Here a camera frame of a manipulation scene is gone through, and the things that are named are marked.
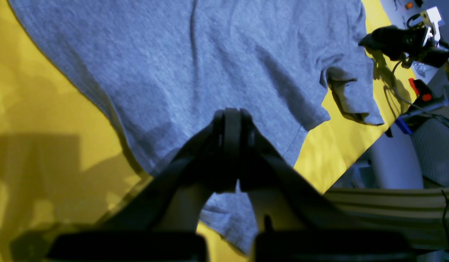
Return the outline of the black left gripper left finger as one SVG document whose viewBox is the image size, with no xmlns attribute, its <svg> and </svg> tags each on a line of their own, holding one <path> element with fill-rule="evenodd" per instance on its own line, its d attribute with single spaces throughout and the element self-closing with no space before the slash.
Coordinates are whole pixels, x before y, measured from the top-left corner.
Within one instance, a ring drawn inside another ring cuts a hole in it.
<svg viewBox="0 0 449 262">
<path fill-rule="evenodd" d="M 214 193 L 235 189 L 235 109 L 217 111 L 173 161 L 98 228 L 58 237 L 50 262 L 206 262 L 196 234 Z"/>
</svg>

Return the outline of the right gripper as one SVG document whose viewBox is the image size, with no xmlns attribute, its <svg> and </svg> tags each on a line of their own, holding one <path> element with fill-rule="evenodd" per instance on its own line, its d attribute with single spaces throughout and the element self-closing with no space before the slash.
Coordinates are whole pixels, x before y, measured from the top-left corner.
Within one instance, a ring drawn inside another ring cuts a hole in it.
<svg viewBox="0 0 449 262">
<path fill-rule="evenodd" d="M 399 61 L 403 55 L 409 55 L 413 61 L 435 68 L 449 66 L 449 43 L 433 38 L 425 42 L 425 28 L 399 29 L 395 25 L 377 28 L 364 36 L 358 45 L 380 51 L 391 61 Z"/>
</svg>

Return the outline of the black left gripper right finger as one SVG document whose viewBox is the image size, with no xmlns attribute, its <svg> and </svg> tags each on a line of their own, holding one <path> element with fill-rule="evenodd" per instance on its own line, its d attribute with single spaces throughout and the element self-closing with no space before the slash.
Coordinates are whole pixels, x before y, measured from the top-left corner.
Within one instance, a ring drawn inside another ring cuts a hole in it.
<svg viewBox="0 0 449 262">
<path fill-rule="evenodd" d="M 405 237 L 372 230 L 321 195 L 241 114 L 239 183 L 250 198 L 258 234 L 251 262 L 412 262 Z"/>
</svg>

